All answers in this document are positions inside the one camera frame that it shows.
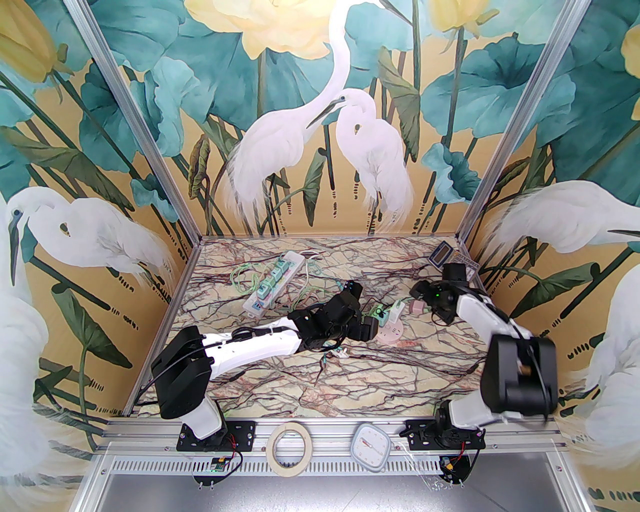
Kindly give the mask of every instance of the tape roll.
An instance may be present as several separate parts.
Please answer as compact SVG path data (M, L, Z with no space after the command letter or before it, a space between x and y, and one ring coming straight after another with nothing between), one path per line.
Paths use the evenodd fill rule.
M302 454L302 459L291 467L284 467L276 460L276 444L278 444L278 441L280 441L287 432L295 432L296 434L299 434L305 444L305 452ZM274 471L274 473L284 477L298 476L302 473L309 465L309 462L311 462L311 455L313 455L313 452L311 435L300 423L283 423L273 431L267 441L266 455L269 467Z

